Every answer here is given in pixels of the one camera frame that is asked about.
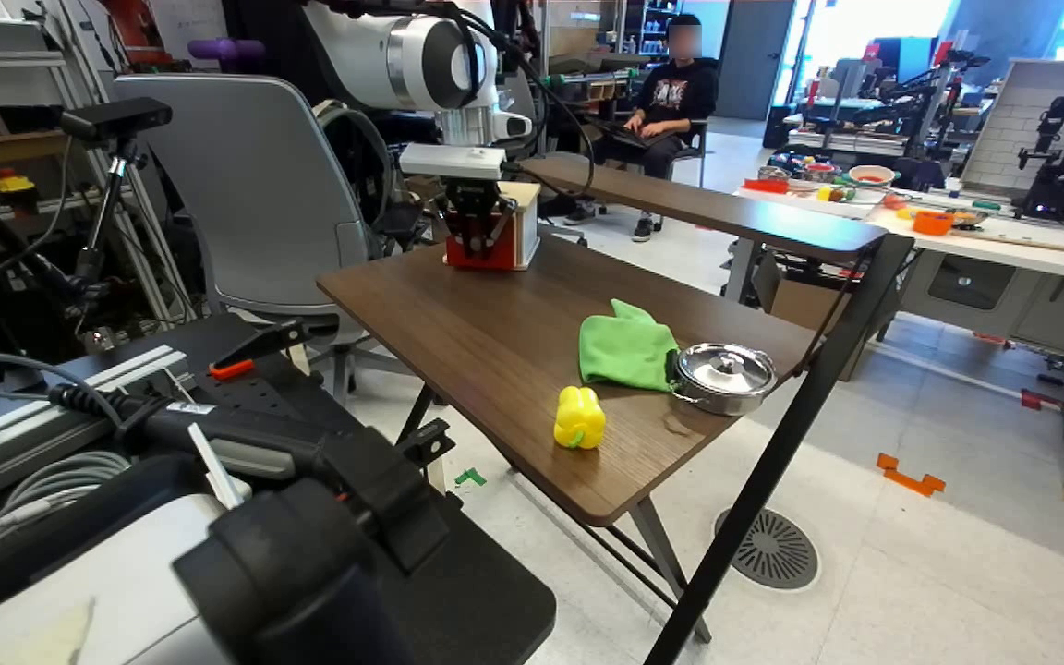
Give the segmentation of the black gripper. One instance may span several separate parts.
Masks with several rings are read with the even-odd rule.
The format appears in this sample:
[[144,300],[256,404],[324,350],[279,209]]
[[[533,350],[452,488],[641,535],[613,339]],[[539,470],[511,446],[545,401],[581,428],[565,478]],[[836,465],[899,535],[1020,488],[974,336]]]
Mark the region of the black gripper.
[[496,182],[448,179],[443,217],[454,236],[490,236],[504,227],[504,198]]

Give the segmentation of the black robot base foreground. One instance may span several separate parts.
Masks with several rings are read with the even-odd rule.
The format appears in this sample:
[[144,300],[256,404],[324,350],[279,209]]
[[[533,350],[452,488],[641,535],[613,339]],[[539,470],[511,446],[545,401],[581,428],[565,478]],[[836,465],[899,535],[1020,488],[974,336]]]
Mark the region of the black robot base foreground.
[[522,665],[553,595],[231,317],[0,387],[0,665]]

